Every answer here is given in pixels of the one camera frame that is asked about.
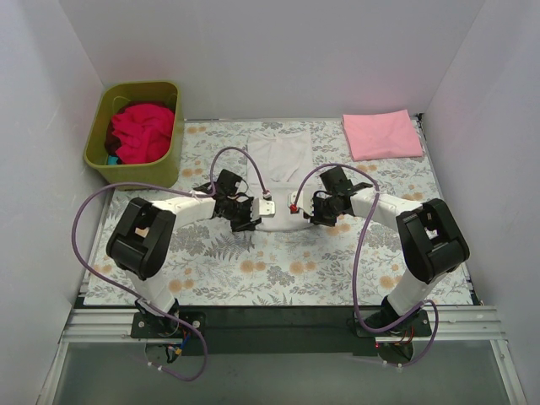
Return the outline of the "white t shirt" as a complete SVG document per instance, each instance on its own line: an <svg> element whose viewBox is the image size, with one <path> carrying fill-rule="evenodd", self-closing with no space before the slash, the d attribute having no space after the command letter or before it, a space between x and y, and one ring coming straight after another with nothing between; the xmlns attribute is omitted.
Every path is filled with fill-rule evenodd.
<svg viewBox="0 0 540 405"><path fill-rule="evenodd" d="M276 207L274 216L264 218L257 228L264 232L309 228L311 224L300 213L289 211L289 195L298 190L305 175L314 168L311 136L306 132L284 136L254 134L248 138L247 152L259 169L256 172L252 165L248 166L249 187L254 193L261 193L257 177L260 174Z"/></svg>

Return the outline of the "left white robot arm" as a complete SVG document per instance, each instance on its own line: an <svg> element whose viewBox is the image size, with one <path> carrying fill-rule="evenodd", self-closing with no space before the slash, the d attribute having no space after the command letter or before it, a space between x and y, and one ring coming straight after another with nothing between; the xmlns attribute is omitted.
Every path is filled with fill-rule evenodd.
<svg viewBox="0 0 540 405"><path fill-rule="evenodd" d="M241 178L222 170L214 183L203 184L185 196L166 200L132 199L106 246L106 254L127 272L138 302L153 315L150 326L161 337L173 336L180 325L172 311L176 299L160 273L175 230L214 218L229 220L234 232L253 231L273 203L238 192Z"/></svg>

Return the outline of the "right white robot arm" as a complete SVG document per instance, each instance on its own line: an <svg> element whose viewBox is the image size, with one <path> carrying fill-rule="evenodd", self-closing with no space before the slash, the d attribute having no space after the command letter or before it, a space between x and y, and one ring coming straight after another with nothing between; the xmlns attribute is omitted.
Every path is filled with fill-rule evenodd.
<svg viewBox="0 0 540 405"><path fill-rule="evenodd" d="M294 204L312 224L333 227L341 215L364 219L365 238L372 222L399 235L406 270L379 312L364 320L370 329L384 328L391 335L405 333L437 283L470 257L470 250L446 202L433 198L418 202L381 191L375 180L354 184L346 165L322 166L324 190L300 196Z"/></svg>

